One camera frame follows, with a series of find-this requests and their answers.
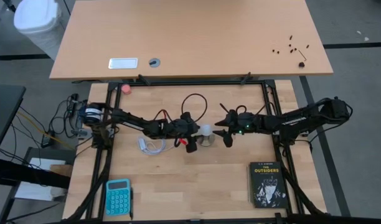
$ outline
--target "light wood tabletop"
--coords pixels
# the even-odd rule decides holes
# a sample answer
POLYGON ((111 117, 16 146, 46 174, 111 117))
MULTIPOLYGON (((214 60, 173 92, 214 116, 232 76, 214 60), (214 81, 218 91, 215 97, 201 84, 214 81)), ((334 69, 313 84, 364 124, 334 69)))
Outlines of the light wood tabletop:
POLYGON ((76 1, 50 78, 229 77, 248 72, 333 73, 305 0, 76 1), (137 58, 138 66, 109 69, 111 58, 137 58), (152 58, 160 66, 151 67, 152 58))
MULTIPOLYGON (((290 81, 276 81, 276 87, 284 113, 298 108, 290 81)), ((106 92, 107 84, 93 84, 88 101, 104 103, 106 92)), ((260 85, 211 85, 132 87, 130 95, 121 96, 120 108, 144 119, 153 119, 164 108, 175 119, 180 116, 182 101, 191 93, 204 95, 209 103, 198 125, 213 125, 225 117, 225 111, 219 103, 228 109, 246 105, 252 113, 263 106, 260 85)), ((197 118, 204 110, 204 101, 192 96, 186 101, 184 110, 197 118)), ((126 126, 119 127, 120 131, 115 136, 110 179, 130 179, 134 190, 134 220, 268 218, 274 217, 276 212, 286 215, 284 209, 255 209, 248 201, 247 165, 250 162, 275 161, 270 135, 236 135, 231 148, 226 148, 222 138, 216 136, 213 145, 198 145, 198 150, 190 154, 181 145, 156 156, 147 156, 138 148, 137 138, 142 133, 126 126)), ((154 143, 160 146, 160 140, 154 143)), ((78 152, 90 144, 86 142, 81 145, 78 152)), ((173 140, 167 140, 168 146, 172 144, 173 140)), ((325 211, 308 144, 296 142, 291 146, 291 152, 300 187, 317 208, 325 211)), ((64 218, 75 211, 89 191, 95 155, 96 149, 88 149, 75 160, 64 218)), ((290 186, 289 193, 296 212, 290 186)), ((99 196, 100 193, 95 197, 94 211, 97 211, 99 196)), ((105 216, 104 220, 129 220, 129 217, 105 216)))

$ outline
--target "pen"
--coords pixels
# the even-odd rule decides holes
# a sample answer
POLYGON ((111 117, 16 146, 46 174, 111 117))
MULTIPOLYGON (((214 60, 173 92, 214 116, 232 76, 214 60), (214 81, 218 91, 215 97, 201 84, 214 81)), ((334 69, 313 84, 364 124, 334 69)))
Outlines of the pen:
POLYGON ((129 217, 131 220, 133 219, 133 210, 134 210, 134 195, 133 195, 133 188, 131 188, 130 192, 130 197, 131 197, 131 208, 129 210, 129 217))

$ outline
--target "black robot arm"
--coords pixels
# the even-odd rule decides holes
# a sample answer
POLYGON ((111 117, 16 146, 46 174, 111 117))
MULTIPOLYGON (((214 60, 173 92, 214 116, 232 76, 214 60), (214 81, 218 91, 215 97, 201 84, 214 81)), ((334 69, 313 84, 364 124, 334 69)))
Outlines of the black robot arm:
POLYGON ((127 113, 121 109, 114 109, 102 103, 91 103, 85 110, 84 124, 91 127, 95 139, 102 138, 104 145, 110 142, 106 127, 111 124, 122 124, 127 127, 142 131, 143 134, 151 139, 175 139, 174 145, 178 147, 180 138, 187 139, 186 151, 194 152, 197 150, 196 140, 193 135, 199 130, 199 126, 191 118, 189 112, 181 115, 180 119, 168 121, 167 119, 145 120, 127 113), (110 119, 103 121, 102 110, 108 110, 110 119))
POLYGON ((347 108, 350 108, 347 103, 337 97, 333 100, 324 98, 317 103, 279 116, 253 114, 247 111, 238 114, 235 110, 227 111, 224 108, 227 111, 225 119, 215 125, 228 127, 228 131, 214 131, 214 133, 223 137, 227 147, 232 146, 233 134, 275 132, 279 132, 280 143, 293 145, 301 133, 310 133, 323 124, 343 124, 348 121, 350 113, 347 108))

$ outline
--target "book cover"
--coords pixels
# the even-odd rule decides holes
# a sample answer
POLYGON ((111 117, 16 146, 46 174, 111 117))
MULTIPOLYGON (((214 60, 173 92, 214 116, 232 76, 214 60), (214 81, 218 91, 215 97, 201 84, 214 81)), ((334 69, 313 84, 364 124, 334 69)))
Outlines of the book cover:
POLYGON ((288 208, 279 162, 250 163, 252 198, 256 208, 288 208))

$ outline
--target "calculator display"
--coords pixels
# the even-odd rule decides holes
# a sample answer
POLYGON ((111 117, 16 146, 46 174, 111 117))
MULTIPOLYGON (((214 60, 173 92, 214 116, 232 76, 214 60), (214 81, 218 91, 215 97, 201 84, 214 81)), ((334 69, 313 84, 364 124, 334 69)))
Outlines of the calculator display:
POLYGON ((126 188, 126 187, 127 187, 127 181, 114 182, 109 184, 109 189, 120 189, 120 188, 126 188))

